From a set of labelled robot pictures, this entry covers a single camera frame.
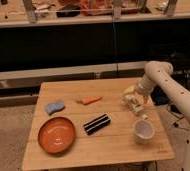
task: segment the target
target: cabinet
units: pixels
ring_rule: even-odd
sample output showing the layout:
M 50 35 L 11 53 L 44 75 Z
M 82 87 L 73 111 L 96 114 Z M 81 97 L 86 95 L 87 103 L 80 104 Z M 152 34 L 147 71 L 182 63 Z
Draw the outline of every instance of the cabinet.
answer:
M 157 11 L 156 2 L 148 0 L 145 11 L 118 18 L 51 13 L 31 22 L 22 1 L 8 0 L 0 5 L 0 89 L 141 69 L 145 61 L 167 60 L 175 50 L 190 49 L 190 9 L 183 8 L 190 2 L 179 0 L 173 16 Z

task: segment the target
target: white mug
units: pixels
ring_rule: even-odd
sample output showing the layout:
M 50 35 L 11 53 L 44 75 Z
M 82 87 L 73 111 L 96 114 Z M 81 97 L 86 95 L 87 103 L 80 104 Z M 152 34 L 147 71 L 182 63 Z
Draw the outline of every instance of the white mug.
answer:
M 133 124 L 134 141 L 139 144 L 147 144 L 154 137 L 153 124 L 145 119 L 139 119 Z

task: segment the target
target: gray floor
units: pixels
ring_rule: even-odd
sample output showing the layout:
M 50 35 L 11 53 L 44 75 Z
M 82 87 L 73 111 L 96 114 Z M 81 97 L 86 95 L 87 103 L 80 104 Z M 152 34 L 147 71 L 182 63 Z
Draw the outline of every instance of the gray floor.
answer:
M 37 96 L 11 97 L 0 99 L 0 171 L 21 170 L 24 149 L 29 134 L 33 111 Z M 184 146 L 187 139 L 187 131 L 174 128 L 172 124 L 177 120 L 167 111 L 167 106 L 157 107 L 166 133 L 175 152 L 175 159 L 158 161 L 158 171 L 180 171 L 184 156 Z M 183 119 L 180 126 L 188 128 Z M 151 163 L 149 171 L 155 171 L 155 164 Z M 87 167 L 68 170 L 139 170 L 129 165 L 114 165 L 101 167 Z

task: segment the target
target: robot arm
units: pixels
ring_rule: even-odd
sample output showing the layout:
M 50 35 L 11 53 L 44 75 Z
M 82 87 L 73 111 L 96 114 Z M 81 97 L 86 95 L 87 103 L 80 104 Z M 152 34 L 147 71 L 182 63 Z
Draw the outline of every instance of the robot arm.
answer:
M 170 77 L 172 71 L 173 67 L 170 63 L 148 62 L 145 66 L 145 74 L 134 86 L 134 91 L 148 96 L 153 88 L 159 85 L 190 123 L 190 92 Z M 182 171 L 190 171 L 190 131 Z

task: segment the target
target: toy carrot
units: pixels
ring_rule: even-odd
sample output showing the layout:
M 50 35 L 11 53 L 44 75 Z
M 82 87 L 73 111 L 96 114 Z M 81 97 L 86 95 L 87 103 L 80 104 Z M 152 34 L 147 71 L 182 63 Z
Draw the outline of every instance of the toy carrot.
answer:
M 90 97 L 85 97 L 81 100 L 76 100 L 76 102 L 87 105 L 87 104 L 96 102 L 96 101 L 100 100 L 101 98 L 102 98 L 101 96 L 90 96 Z

